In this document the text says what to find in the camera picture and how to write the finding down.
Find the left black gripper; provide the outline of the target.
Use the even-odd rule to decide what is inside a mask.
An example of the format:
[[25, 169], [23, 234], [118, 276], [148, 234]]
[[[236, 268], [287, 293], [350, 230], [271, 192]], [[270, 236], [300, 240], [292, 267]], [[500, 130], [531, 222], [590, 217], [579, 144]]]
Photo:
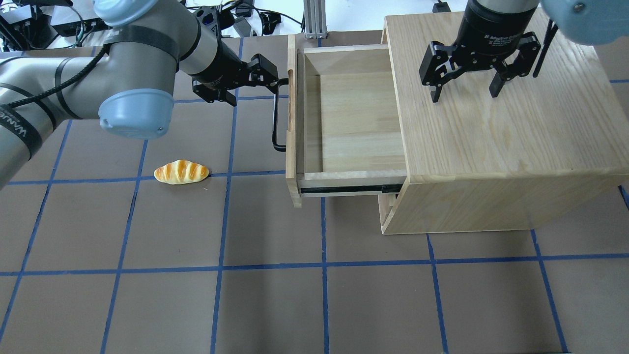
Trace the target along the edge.
[[200, 37], [189, 49], [189, 76], [192, 91], [207, 103], [223, 102], [236, 107], [237, 99], [229, 92], [240, 87], [265, 87], [279, 91], [277, 67], [262, 54], [254, 54], [245, 63], [215, 37]]

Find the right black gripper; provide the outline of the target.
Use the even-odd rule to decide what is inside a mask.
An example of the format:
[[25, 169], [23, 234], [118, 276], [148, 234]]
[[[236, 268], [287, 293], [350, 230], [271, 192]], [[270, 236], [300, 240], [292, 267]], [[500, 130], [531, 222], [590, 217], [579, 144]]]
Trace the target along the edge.
[[537, 0], [469, 0], [454, 45], [430, 42], [420, 65], [422, 85], [438, 103], [443, 87], [474, 70], [496, 69], [489, 92], [499, 96], [505, 83], [530, 74], [541, 44], [526, 28]]

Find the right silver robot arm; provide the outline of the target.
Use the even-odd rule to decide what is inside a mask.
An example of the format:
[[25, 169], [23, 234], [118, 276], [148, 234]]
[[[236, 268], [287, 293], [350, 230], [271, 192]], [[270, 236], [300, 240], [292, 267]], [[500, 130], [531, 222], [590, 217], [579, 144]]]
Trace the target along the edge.
[[436, 103], [443, 87], [464, 73], [495, 70], [490, 96], [513, 78], [541, 71], [558, 32], [571, 42], [597, 46], [629, 32], [626, 0], [469, 0], [451, 45], [428, 44], [419, 68]]

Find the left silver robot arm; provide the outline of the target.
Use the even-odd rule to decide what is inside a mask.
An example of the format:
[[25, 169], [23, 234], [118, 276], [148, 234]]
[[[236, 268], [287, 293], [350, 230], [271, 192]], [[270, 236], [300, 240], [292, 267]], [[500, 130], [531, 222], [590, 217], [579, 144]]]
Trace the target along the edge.
[[95, 0], [111, 31], [92, 58], [9, 58], [1, 63], [1, 185], [30, 161], [68, 119], [141, 140], [164, 136], [174, 106], [174, 79], [189, 75], [206, 102], [236, 105], [232, 89], [287, 83], [257, 54], [241, 60], [200, 13], [177, 0]]

